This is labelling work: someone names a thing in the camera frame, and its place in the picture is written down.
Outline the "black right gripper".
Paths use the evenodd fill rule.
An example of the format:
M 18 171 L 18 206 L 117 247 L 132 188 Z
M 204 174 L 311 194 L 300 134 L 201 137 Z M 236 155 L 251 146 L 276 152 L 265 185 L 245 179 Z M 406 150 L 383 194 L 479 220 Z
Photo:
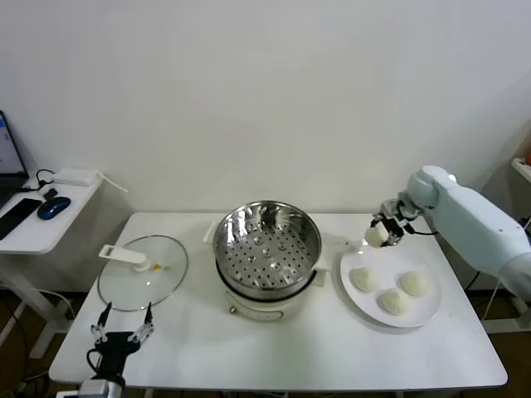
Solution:
M 387 230 L 387 239 L 384 242 L 385 247 L 391 247 L 397 245 L 405 234 L 413 235 L 414 230 L 411 223 L 414 218 L 405 217 L 401 215 L 385 215 L 382 212 L 376 212 L 373 214 L 373 220 L 370 222 L 372 228 L 378 224 L 385 224 Z

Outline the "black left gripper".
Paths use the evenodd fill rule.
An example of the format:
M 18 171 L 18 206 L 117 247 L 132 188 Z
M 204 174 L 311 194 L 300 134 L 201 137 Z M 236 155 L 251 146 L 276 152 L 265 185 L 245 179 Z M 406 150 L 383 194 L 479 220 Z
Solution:
M 144 323 L 135 332 L 108 332 L 105 324 L 110 314 L 111 303 L 100 314 L 96 325 L 90 327 L 94 338 L 95 349 L 101 355 L 96 375 L 99 378 L 112 378 L 123 375 L 125 363 L 129 355 L 139 350 L 139 344 L 144 343 L 153 333 L 152 303 L 149 303 Z

